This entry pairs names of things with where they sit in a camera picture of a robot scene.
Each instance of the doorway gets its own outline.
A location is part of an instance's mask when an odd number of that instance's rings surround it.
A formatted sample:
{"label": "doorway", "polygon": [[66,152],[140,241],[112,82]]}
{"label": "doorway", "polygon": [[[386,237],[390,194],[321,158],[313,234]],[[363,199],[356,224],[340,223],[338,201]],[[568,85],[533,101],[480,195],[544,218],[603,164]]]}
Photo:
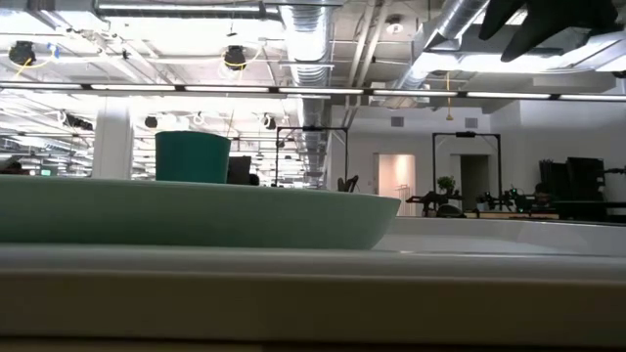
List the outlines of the doorway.
{"label": "doorway", "polygon": [[489,155],[461,155],[463,210],[476,209],[476,198],[489,191]]}
{"label": "doorway", "polygon": [[416,216],[415,206],[405,200],[415,195],[415,156],[410,154],[375,154],[376,194],[402,200],[397,216]]}

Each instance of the potted plant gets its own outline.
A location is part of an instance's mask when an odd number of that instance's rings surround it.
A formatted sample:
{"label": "potted plant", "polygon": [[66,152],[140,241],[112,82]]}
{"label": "potted plant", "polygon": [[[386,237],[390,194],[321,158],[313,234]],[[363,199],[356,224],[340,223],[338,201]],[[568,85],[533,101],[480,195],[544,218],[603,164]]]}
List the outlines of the potted plant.
{"label": "potted plant", "polygon": [[452,195],[456,185],[457,182],[454,180],[453,176],[442,176],[437,179],[437,186],[439,186],[439,190],[445,191],[445,194],[448,196]]}

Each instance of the black metal frame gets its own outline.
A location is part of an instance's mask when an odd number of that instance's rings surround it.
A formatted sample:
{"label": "black metal frame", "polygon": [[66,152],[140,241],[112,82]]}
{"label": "black metal frame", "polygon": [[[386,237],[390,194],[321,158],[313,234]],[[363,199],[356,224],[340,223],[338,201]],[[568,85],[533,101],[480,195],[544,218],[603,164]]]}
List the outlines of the black metal frame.
{"label": "black metal frame", "polygon": [[453,136],[455,138],[475,138],[476,136],[482,137],[494,137],[498,142],[498,199],[502,199],[502,148],[501,148],[501,135],[500,133],[473,133],[473,132],[457,132],[457,133],[444,133],[435,132],[432,134],[432,190],[437,192],[437,151],[436,151],[436,139],[437,136]]}
{"label": "black metal frame", "polygon": [[281,143],[281,131],[283,130],[300,130],[302,132],[323,132],[323,131],[343,131],[345,135],[345,169],[343,173],[343,180],[348,179],[348,128],[347,127],[315,127],[315,126],[304,126],[304,127],[276,127],[276,168],[275,168],[275,176],[274,176],[274,184],[278,187],[278,164],[279,158],[278,154],[280,151],[280,143]]}

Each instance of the column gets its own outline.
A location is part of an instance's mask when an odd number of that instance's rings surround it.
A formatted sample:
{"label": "column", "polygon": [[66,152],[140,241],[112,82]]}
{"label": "column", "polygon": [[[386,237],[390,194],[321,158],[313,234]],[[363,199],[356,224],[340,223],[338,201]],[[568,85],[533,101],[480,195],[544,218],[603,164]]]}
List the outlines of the column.
{"label": "column", "polygon": [[130,180],[133,123],[126,97],[102,97],[96,122],[93,178]]}

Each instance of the exposed ceiling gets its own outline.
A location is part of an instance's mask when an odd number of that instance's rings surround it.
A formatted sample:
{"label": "exposed ceiling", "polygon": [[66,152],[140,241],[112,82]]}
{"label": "exposed ceiling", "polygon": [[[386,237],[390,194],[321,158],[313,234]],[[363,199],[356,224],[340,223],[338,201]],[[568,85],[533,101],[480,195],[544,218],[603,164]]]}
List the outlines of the exposed ceiling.
{"label": "exposed ceiling", "polygon": [[[189,1],[177,3],[190,4]],[[346,84],[360,31],[367,29],[365,28],[367,24],[364,24],[366,7],[372,3],[367,0],[348,0],[334,11],[331,54],[326,62],[332,67],[333,86]],[[443,0],[398,0],[391,3],[388,14],[400,16],[403,30],[398,33],[389,33],[386,30],[381,32],[373,62],[365,76],[366,84],[392,82],[410,67],[414,59],[412,53],[415,45],[414,35],[421,23],[435,19],[439,15],[442,3]],[[620,0],[615,3],[622,8],[626,1]],[[381,7],[376,6],[375,21],[371,27],[377,24],[376,21],[385,21],[378,19],[380,11]],[[288,56],[283,24],[277,21],[155,19],[148,15],[133,18],[108,17],[100,21],[95,16],[85,15],[80,11],[58,12],[54,16],[47,14],[34,16],[32,13],[19,11],[19,8],[4,9],[0,15],[3,19],[0,21],[1,81],[268,86],[292,84],[293,62]],[[27,67],[19,74],[21,67],[13,63],[8,54],[17,41],[32,41],[36,53],[35,66]],[[231,71],[224,65],[223,55],[228,46],[232,45],[241,45],[245,48],[248,64],[242,71]],[[554,74],[455,70],[449,75],[433,72],[428,75],[425,83],[432,89],[446,89],[449,86],[451,90],[541,92],[554,91],[557,87],[559,91],[603,92],[611,88],[614,79],[609,72],[582,72],[564,77]],[[24,136],[16,138],[11,134],[18,132],[75,134],[77,131],[74,128],[63,126],[59,122],[59,111],[65,110],[95,124],[100,99],[102,98],[75,94],[14,91],[0,93],[0,134],[4,134],[4,138],[0,139],[0,149],[4,149],[5,158],[19,147],[22,152],[37,150],[38,153],[52,151],[55,154],[75,154],[76,151],[80,151],[85,156],[80,160],[87,160],[88,163],[93,153],[93,138],[88,136],[87,131],[79,131],[81,135],[85,135],[81,138],[39,138],[37,140],[39,142],[50,142],[49,145],[39,147],[36,147],[38,145],[32,139],[25,139]],[[136,177],[150,178],[152,175],[153,163],[147,159],[154,156],[154,143],[151,138],[158,130],[187,128],[231,137],[247,137],[249,142],[244,149],[269,151],[274,146],[271,138],[275,137],[275,132],[265,130],[259,123],[259,118],[268,114],[276,118],[279,125],[298,125],[297,102],[298,99],[295,98],[158,96],[133,98],[133,113],[137,119],[136,135],[145,137],[135,145]],[[447,104],[447,99],[430,99],[429,102],[422,104],[422,107],[437,110]],[[455,100],[452,105],[483,108],[486,112],[494,107],[492,101],[483,100]],[[143,121],[148,115],[158,116],[159,120],[163,121],[161,127],[147,128]],[[366,112],[361,112],[361,115],[371,116]],[[302,149],[301,139],[297,134],[294,136],[295,141],[287,145],[286,150],[293,151],[294,156],[298,156],[298,149]],[[300,170],[305,170],[306,165],[302,161],[297,164],[296,159],[297,157],[293,159],[293,169],[297,169],[294,174],[300,178],[292,179],[300,182],[305,172]],[[269,182],[271,171],[275,166],[269,161],[258,161],[257,164],[261,169],[268,170],[264,181]],[[73,174],[86,175],[88,171],[89,167],[86,167]]]}

